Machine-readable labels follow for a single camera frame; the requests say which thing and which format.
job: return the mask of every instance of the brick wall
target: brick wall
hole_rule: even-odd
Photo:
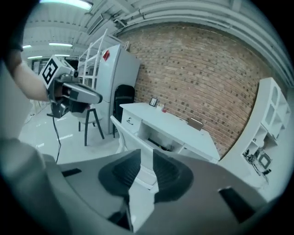
[[[221,156],[248,121],[259,80],[276,77],[248,45],[208,27],[158,24],[119,38],[142,62],[135,101],[157,97],[168,112],[203,122]]]

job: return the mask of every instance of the red label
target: red label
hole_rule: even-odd
[[[109,50],[107,50],[103,55],[103,59],[106,61],[109,58],[109,55]]]

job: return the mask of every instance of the black chair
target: black chair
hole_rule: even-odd
[[[100,126],[100,123],[99,123],[99,120],[98,120],[98,117],[97,117],[96,109],[95,108],[89,109],[87,111],[87,116],[86,116],[86,120],[85,120],[85,146],[87,146],[87,134],[88,134],[88,124],[89,124],[90,112],[94,113],[94,117],[95,117],[98,129],[99,129],[100,135],[101,135],[102,139],[104,139],[104,135],[103,135],[103,132],[101,130],[101,126]],[[81,122],[79,122],[79,131],[81,131]]]
[[[123,108],[119,105],[134,103],[135,89],[132,86],[120,85],[114,93],[113,116],[121,122]],[[113,124],[113,137],[115,138],[116,127]]]

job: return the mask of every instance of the white shelf unit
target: white shelf unit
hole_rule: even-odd
[[[264,146],[266,136],[273,145],[278,145],[279,135],[286,129],[290,114],[291,110],[275,80],[261,79],[255,105],[244,131],[218,164],[251,186],[260,187],[266,179],[257,174],[243,153],[249,150],[249,154],[254,154]]]
[[[88,80],[91,79],[91,88],[95,89],[102,52],[117,44],[126,49],[129,42],[125,43],[112,35],[107,35],[107,29],[99,39],[90,43],[89,48],[79,57],[78,72],[83,84],[88,85]]]

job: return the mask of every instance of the white desk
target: white desk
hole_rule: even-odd
[[[207,131],[198,131],[175,115],[159,111],[147,103],[120,106],[124,109],[121,123],[134,135],[138,135],[142,130],[143,123],[180,144],[181,148],[177,153],[188,149],[210,162],[217,163],[220,160],[220,155]]]

